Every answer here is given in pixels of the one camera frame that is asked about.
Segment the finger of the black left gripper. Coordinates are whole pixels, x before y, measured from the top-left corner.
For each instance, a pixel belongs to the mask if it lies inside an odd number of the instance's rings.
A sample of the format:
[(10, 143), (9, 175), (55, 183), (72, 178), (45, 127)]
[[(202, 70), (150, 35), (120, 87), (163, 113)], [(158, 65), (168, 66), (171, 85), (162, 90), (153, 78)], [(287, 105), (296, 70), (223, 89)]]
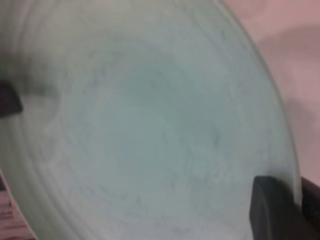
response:
[(0, 83), (0, 116), (8, 117), (23, 112), (23, 105), (16, 90), (8, 82)]

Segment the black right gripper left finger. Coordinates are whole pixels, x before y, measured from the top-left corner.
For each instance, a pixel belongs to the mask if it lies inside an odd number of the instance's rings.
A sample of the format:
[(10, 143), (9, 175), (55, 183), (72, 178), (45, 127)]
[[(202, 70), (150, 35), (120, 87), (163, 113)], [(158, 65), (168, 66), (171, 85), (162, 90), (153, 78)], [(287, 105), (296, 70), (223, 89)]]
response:
[(253, 180), (249, 220), (254, 240), (297, 240), (299, 211), (291, 191), (270, 176)]

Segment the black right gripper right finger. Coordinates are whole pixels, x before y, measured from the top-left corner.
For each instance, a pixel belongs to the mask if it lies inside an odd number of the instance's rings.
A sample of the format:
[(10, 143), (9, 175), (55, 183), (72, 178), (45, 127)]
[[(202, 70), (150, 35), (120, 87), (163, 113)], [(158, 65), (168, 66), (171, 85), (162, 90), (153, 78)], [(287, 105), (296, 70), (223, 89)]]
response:
[(320, 239), (320, 187), (306, 178), (302, 178), (302, 212), (308, 223), (302, 240)]

